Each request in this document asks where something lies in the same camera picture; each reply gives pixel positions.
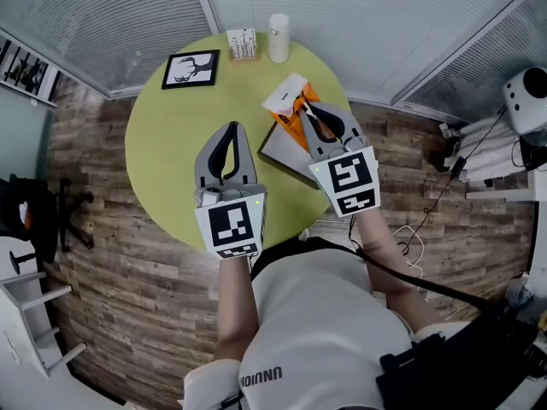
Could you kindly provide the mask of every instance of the forearm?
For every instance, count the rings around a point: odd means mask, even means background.
[[[379,264],[400,273],[410,274],[409,265],[379,209],[363,211],[356,217],[365,254]],[[392,277],[374,265],[367,264],[367,269],[373,290],[385,293],[387,307],[400,314],[414,332],[442,321],[434,308],[420,297],[413,285]]]
[[[247,257],[221,261],[219,277],[218,343],[215,358],[225,358],[220,356],[219,350],[232,346],[237,347],[237,354],[226,358],[241,360],[258,331],[258,314]]]

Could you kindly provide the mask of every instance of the white t-shirt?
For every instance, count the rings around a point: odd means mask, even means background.
[[[383,408],[379,358],[409,349],[410,338],[372,297],[359,257],[336,249],[289,256],[267,266],[253,290],[260,328],[243,360],[190,372],[185,410],[221,408],[240,390],[252,410]]]

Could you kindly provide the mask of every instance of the teal wall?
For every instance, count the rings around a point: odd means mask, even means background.
[[[0,86],[0,179],[44,179],[53,112]]]

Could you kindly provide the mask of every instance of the office chair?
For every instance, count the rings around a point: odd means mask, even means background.
[[[88,249],[93,247],[92,240],[86,240],[71,223],[71,214],[85,201],[93,202],[93,195],[85,193],[67,205],[69,179],[61,179],[59,205],[56,197],[48,190],[45,181],[36,179],[18,179],[14,174],[9,182],[0,179],[0,237],[13,237],[22,241],[30,240],[36,255],[15,257],[10,253],[10,261],[19,273],[19,264],[37,258],[51,263],[55,259],[57,238],[61,238],[62,252],[68,252],[66,231],[73,234]],[[21,221],[19,205],[27,203],[25,223]]]

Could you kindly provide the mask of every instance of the white cloth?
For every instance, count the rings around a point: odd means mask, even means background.
[[[220,408],[239,389],[253,410],[382,408],[379,358],[409,349],[410,338],[372,297],[359,257],[335,249],[286,257],[253,289],[260,329],[243,361],[190,372],[185,410]]]
[[[490,130],[496,122],[496,117],[477,121],[469,126],[463,127],[458,134],[462,137],[458,152],[445,158],[444,165],[452,168],[458,158],[466,158],[482,137]],[[521,143],[518,134],[500,120],[488,134],[488,137],[480,143],[479,147],[469,157],[468,162],[460,173],[460,180],[463,182],[482,181],[485,179],[502,178],[525,170],[523,166]]]

